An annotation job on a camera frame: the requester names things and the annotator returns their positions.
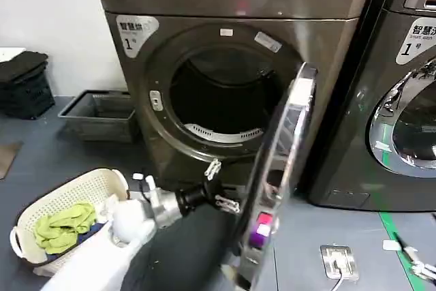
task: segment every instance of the black folded cloth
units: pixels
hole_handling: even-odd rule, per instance
[[[0,63],[0,82],[11,82],[40,66],[47,58],[46,54],[24,51],[10,61]]]

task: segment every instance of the floor socket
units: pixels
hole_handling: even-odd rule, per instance
[[[354,261],[354,256],[349,247],[339,247],[336,245],[322,245],[321,246],[322,260],[324,261],[324,268],[329,279],[341,278],[341,272],[334,265],[334,261],[338,258],[346,262],[346,268],[343,269],[344,279],[359,279],[359,274]]]

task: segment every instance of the electrical outlet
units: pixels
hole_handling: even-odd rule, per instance
[[[341,271],[344,279],[359,279],[356,262],[349,247],[322,245],[321,254],[329,279],[340,279]]]

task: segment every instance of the stainless steel dryer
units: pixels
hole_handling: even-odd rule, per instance
[[[347,105],[329,123],[330,144],[316,154],[319,169],[311,162],[309,198],[352,209],[434,211],[436,0],[381,2]],[[344,100],[333,99],[337,112]]]
[[[320,72],[313,139],[364,0],[102,3],[159,182],[198,181],[219,158],[234,187],[304,62]]]

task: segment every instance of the white wall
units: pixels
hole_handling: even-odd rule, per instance
[[[0,46],[47,53],[55,95],[126,89],[100,0],[0,0]]]

